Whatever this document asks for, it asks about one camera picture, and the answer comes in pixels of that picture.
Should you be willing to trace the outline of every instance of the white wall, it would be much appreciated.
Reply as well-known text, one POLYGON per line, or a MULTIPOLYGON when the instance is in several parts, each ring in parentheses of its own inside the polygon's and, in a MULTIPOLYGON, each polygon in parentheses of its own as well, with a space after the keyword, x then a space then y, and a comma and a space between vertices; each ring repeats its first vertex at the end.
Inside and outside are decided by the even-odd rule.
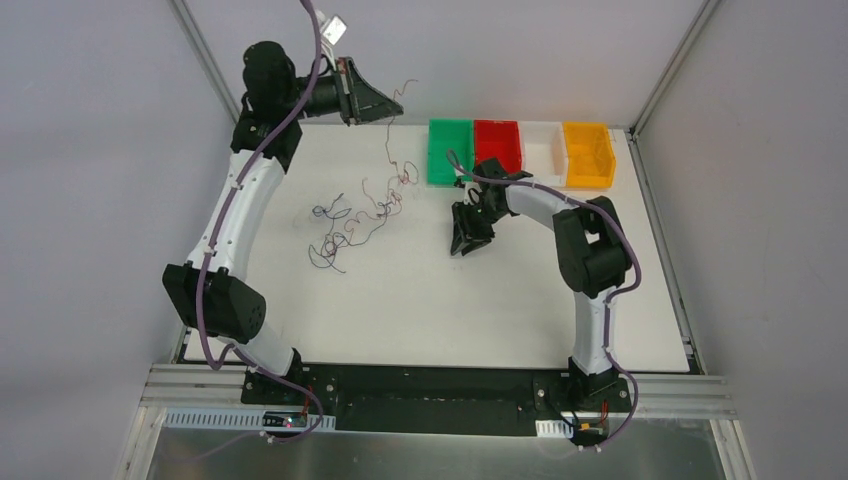
POLYGON ((0 6, 0 478, 111 478, 231 124, 165 1, 0 6))
POLYGON ((760 478, 848 469, 848 1, 728 0, 642 135, 760 478))
MULTIPOLYGON (((236 98, 244 50, 279 42, 308 72, 308 17, 295 0, 190 0, 236 98)), ((335 49, 391 94, 399 123, 430 117, 636 120, 701 0, 319 0, 349 25, 335 49)), ((322 118, 322 121, 336 120, 322 118)))

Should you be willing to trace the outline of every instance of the white work surface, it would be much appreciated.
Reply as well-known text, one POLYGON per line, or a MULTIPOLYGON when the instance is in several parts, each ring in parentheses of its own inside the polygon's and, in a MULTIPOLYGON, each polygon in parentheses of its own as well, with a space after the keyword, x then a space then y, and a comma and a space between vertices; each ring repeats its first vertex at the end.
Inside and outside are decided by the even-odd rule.
MULTIPOLYGON (((572 193, 613 200, 642 265, 642 286, 618 300, 615 355, 632 370, 686 371, 624 132, 611 131, 611 139, 617 158, 613 187, 572 193)), ((451 257, 451 203, 463 194, 427 186, 427 127, 391 129, 392 158, 411 161, 421 172, 418 185, 401 189, 403 211, 368 243, 339 251, 336 265, 347 273, 312 265, 308 247, 319 247, 330 226, 312 215, 315 205, 328 207, 344 192, 336 210, 367 208, 363 177, 369 193, 378 201, 385 197, 386 180, 394 174, 385 140, 385 125, 303 127, 289 174, 268 205, 250 254, 246 282, 268 302, 265 321, 306 362, 566 367, 574 344, 574 298, 559 273, 553 233, 529 218, 505 217, 495 224, 490 245, 451 257)), ((377 213, 373 206, 369 211, 377 213)), ((627 283, 632 280, 631 269, 627 283)), ((221 344, 212 343, 220 351, 221 344)), ((203 358, 196 334, 185 358, 203 358)))

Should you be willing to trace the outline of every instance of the yellow bin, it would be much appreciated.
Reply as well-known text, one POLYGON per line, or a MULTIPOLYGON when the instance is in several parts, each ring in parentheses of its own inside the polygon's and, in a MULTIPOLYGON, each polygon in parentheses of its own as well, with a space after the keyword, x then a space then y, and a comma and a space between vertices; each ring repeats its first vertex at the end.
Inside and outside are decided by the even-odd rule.
POLYGON ((615 154, 609 130, 603 123, 564 122, 565 149, 568 151, 569 188, 609 188, 615 176, 615 154))

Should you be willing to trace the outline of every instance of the plastic bin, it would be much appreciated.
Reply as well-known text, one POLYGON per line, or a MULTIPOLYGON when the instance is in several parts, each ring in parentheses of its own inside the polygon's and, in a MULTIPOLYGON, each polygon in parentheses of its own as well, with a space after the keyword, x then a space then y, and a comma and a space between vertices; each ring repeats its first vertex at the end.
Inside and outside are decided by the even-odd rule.
POLYGON ((430 119, 427 141, 427 182, 431 185, 453 185, 456 171, 448 162, 453 150, 465 169, 474 168, 474 123, 453 118, 430 119))
POLYGON ((569 188, 609 188, 615 176, 615 154, 603 123, 563 123, 569 188))
POLYGON ((537 183, 549 187, 565 186, 568 157, 565 135, 559 122, 518 122, 521 134, 524 170, 537 183))
POLYGON ((517 122, 474 121, 474 164, 496 157, 507 173, 521 170, 521 136, 517 122))

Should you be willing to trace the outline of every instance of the robotic arm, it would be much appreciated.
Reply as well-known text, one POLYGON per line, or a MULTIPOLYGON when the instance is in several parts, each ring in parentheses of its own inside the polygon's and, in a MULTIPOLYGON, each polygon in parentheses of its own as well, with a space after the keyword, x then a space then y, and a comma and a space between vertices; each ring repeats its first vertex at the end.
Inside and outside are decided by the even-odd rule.
MULTIPOLYGON (((495 158, 475 166, 474 173, 532 183, 527 172, 507 174, 495 158)), ((620 227, 610 199, 597 197, 587 203, 603 209, 620 227)), ((560 273, 574 291, 576 307, 576 340, 568 370, 580 388, 571 392, 572 400, 579 404, 613 385, 618 370, 610 363, 605 344, 611 343, 615 309, 610 305, 610 338, 605 339, 605 302, 624 283, 632 263, 610 226, 588 208, 527 185, 481 183, 474 203, 456 202, 452 211, 451 255, 466 255, 489 244, 495 236, 492 225, 507 214, 526 215, 553 231, 560 273), (597 235, 597 240, 590 243, 587 234, 597 235)))
MULTIPOLYGON (((201 240, 184 265, 168 265, 162 282, 182 322, 198 328, 196 292, 206 257, 202 301, 208 336, 238 346, 242 355, 274 375, 285 376, 300 357, 265 323, 265 298, 245 283, 253 240, 271 195, 291 164, 302 131, 292 121, 245 165, 260 143, 294 109, 308 79, 295 76, 294 64, 274 42, 260 42, 244 54, 242 111, 233 132, 230 168, 218 203, 201 240), (209 239, 216 239, 210 248, 209 239)), ((403 107, 371 87, 353 59, 339 57, 318 78, 301 118, 338 112, 347 125, 403 114, 403 107)))

